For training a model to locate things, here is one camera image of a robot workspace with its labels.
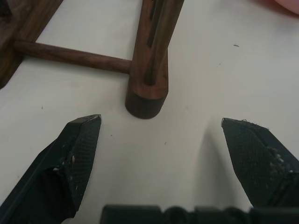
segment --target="wooden dowel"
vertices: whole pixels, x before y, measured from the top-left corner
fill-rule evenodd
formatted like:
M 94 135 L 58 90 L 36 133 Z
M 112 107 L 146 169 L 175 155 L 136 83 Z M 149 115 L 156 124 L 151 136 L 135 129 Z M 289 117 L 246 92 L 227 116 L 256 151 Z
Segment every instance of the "wooden dowel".
M 164 4 L 165 0 L 156 0 L 156 1 L 157 1 L 157 3 L 156 3 L 155 11 L 153 13 L 151 29 L 150 29 L 149 38 L 148 38 L 148 45 L 150 47 L 153 44 L 153 41 L 154 41 L 154 38 L 155 38 L 157 25 L 159 23 L 159 18 L 160 18 L 162 7 L 163 7 L 163 4 Z
M 149 63 L 144 74 L 144 81 L 147 85 L 154 85 L 156 83 L 183 3 L 184 0 L 165 0 L 151 49 Z
M 128 74 L 131 61 L 88 52 L 60 48 L 40 43 L 15 41 L 18 52 L 42 59 Z
M 7 18 L 11 16 L 12 13 L 9 8 L 7 0 L 0 0 L 0 17 Z
M 151 12 L 150 12 L 150 15 L 149 15 L 150 20 L 153 19 L 154 12 L 155 12 L 155 9 L 156 9 L 156 3 L 157 3 L 157 0 L 153 0 L 153 6 L 151 8 Z

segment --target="pink object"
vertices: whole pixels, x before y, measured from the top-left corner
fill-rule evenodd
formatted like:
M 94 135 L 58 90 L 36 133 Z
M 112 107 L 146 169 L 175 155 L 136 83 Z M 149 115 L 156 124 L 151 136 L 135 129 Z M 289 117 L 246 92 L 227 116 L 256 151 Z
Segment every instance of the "pink object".
M 299 14 L 299 0 L 275 0 L 277 3 L 292 11 L 293 13 Z

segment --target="white table surface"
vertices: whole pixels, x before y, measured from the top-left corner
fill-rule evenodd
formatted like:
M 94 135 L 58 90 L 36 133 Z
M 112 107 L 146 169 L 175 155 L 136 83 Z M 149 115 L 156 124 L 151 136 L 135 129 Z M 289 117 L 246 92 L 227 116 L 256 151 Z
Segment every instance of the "white table surface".
M 64 0 L 38 42 L 131 59 L 141 2 Z M 0 203 L 67 122 L 101 114 L 91 178 L 66 223 L 96 224 L 107 203 L 248 209 L 221 118 L 270 128 L 299 158 L 299 19 L 263 2 L 185 0 L 169 95 L 151 120 L 127 112 L 126 75 L 26 58 L 0 90 Z

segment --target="wooden frame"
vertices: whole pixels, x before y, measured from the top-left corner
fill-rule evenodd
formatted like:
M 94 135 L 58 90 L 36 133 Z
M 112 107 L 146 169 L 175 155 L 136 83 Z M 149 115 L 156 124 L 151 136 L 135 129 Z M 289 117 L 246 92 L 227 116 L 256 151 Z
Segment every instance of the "wooden frame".
M 62 1 L 0 0 L 0 88 L 28 55 L 129 74 L 127 110 L 156 116 L 168 94 L 167 49 L 184 0 L 143 0 L 132 61 L 36 43 Z

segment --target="wooden stand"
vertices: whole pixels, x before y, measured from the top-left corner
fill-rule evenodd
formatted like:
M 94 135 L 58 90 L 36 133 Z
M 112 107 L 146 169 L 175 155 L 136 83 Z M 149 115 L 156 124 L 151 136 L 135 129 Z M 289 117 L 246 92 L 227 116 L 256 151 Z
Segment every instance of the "wooden stand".
M 0 0 L 0 88 L 25 55 L 129 74 L 126 108 L 156 116 L 168 94 L 167 49 L 184 0 L 143 0 L 133 60 L 35 43 L 63 0 Z

